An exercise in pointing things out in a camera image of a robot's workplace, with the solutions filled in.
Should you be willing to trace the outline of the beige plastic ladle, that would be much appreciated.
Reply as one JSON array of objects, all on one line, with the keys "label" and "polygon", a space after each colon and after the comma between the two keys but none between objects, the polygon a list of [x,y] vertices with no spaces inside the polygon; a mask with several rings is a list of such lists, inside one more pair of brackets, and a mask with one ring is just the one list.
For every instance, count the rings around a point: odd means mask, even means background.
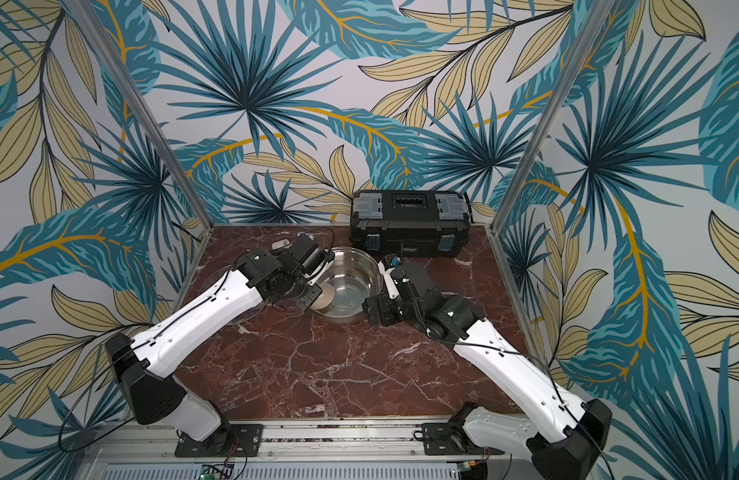
[{"label": "beige plastic ladle", "polygon": [[310,309],[323,310],[333,302],[336,295],[334,282],[334,278],[328,272],[324,272],[311,282],[312,285],[319,289],[319,294],[313,304],[311,304]]}]

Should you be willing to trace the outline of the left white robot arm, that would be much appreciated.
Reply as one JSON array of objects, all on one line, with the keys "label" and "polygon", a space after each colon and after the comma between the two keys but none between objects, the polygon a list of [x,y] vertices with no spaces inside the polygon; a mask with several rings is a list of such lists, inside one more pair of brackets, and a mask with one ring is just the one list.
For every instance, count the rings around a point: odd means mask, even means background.
[{"label": "left white robot arm", "polygon": [[334,254],[306,235],[271,250],[242,254],[219,280],[151,328],[105,344],[114,380],[134,420],[165,423],[181,438],[213,450],[234,444],[229,423],[174,376],[181,363],[229,322],[264,304],[290,301],[305,310],[321,296],[317,279]]}]

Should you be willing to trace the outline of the stainless steel pot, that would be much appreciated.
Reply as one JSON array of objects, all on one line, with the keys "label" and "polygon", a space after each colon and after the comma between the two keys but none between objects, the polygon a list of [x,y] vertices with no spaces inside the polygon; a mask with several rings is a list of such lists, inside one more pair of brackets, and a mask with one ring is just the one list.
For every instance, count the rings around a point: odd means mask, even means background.
[{"label": "stainless steel pot", "polygon": [[325,271],[335,280],[336,295],[323,310],[312,310],[325,322],[350,325],[364,319],[362,302],[379,295],[383,276],[375,258],[352,247],[335,247],[333,264]]}]

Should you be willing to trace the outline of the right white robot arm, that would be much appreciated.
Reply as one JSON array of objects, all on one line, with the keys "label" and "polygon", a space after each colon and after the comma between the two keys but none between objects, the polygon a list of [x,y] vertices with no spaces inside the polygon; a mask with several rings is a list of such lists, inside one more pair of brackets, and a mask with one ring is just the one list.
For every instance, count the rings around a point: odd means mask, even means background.
[{"label": "right white robot arm", "polygon": [[601,400],[582,400],[547,366],[522,354],[467,298],[443,293],[421,264],[389,255],[379,262],[381,293],[364,300],[371,325],[409,324],[485,374],[519,408],[497,414],[467,403],[437,436],[462,454],[503,452],[529,460],[545,479],[585,479],[603,458],[613,414]]}]

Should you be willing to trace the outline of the glass pot lid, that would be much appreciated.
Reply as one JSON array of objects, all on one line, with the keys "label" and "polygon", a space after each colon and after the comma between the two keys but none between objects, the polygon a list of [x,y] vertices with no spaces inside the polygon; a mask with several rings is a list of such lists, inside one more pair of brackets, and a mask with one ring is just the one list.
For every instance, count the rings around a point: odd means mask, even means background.
[{"label": "glass pot lid", "polygon": [[219,329],[257,312],[264,300],[258,290],[248,284],[249,280],[239,270],[225,271],[215,284],[197,297],[201,301],[196,310],[198,325],[206,330]]}]

